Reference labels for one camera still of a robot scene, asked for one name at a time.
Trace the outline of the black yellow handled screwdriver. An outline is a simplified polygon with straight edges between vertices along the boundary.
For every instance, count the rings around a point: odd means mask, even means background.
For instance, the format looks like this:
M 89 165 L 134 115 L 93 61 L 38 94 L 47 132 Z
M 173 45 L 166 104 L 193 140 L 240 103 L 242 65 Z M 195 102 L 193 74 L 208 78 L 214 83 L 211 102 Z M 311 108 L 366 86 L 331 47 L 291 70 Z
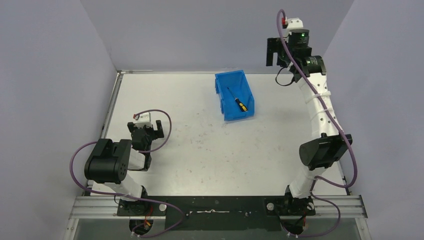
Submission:
M 240 99 L 240 97 L 242 96 L 241 90 L 238 88 L 231 88 L 231 87 L 227 87 L 226 89 L 228 91 L 229 97 L 235 102 L 239 110 L 243 113 L 247 112 L 248 111 L 247 106 Z

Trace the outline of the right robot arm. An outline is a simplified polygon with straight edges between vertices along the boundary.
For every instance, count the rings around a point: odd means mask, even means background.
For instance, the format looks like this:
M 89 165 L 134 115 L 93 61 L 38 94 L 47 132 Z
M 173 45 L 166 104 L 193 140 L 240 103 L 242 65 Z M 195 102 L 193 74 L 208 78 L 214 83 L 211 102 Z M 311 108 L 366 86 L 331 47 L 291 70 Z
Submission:
M 311 140 L 299 147 L 303 167 L 288 185 L 291 195 L 281 201 L 282 209 L 292 215 L 301 209 L 300 199 L 311 195 L 314 182 L 340 160 L 353 140 L 338 123 L 327 86 L 327 69 L 323 58 L 312 54 L 309 30 L 279 29 L 278 33 L 279 37 L 267 39 L 266 65 L 272 66 L 277 54 L 277 65 L 293 74 L 291 83 L 300 89 L 311 123 Z

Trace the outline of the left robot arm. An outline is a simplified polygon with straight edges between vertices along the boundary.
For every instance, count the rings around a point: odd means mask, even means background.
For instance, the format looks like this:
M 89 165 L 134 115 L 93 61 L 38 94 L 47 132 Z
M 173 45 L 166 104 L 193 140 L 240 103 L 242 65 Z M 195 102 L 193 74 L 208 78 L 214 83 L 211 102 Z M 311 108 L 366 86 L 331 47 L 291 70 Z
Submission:
M 128 171 L 146 172 L 152 162 L 152 142 L 165 137 L 162 122 L 156 120 L 156 128 L 151 120 L 128 122 L 131 139 L 114 142 L 100 138 L 95 144 L 84 167 L 86 179 L 104 184 L 129 201 L 128 208 L 137 216 L 148 210 L 146 188 L 137 183 Z

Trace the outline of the blue plastic storage bin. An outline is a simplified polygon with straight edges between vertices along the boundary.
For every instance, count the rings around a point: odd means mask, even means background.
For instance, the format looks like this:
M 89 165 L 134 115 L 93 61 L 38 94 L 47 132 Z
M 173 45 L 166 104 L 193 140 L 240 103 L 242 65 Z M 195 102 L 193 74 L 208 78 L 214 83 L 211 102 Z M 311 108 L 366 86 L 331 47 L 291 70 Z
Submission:
M 215 91 L 226 122 L 254 116 L 255 99 L 243 70 L 216 73 Z

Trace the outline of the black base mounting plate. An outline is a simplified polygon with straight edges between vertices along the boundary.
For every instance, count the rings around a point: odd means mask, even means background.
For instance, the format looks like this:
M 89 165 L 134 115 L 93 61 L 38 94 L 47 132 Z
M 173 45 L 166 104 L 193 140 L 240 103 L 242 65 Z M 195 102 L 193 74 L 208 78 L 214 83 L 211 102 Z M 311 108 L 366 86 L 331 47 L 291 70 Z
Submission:
M 118 204 L 117 216 L 148 219 L 163 217 L 165 226 L 178 221 L 175 231 L 281 230 L 281 223 L 301 227 L 316 210 L 308 197 L 289 196 L 150 196 L 152 202 L 125 201 Z

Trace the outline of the aluminium extrusion rail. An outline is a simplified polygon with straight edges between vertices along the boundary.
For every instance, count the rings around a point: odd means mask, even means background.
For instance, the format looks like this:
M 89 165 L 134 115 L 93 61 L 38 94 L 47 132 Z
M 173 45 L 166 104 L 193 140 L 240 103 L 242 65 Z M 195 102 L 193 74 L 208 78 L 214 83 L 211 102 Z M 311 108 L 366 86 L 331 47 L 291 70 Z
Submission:
M 360 195 L 324 195 L 323 199 L 333 202 L 340 210 L 343 219 L 366 219 L 367 213 Z M 314 200 L 315 215 L 308 219 L 335 219 L 337 210 L 331 204 Z M 143 215 L 118 215 L 120 207 L 112 196 L 78 196 L 73 204 L 70 219 L 134 219 L 141 220 Z

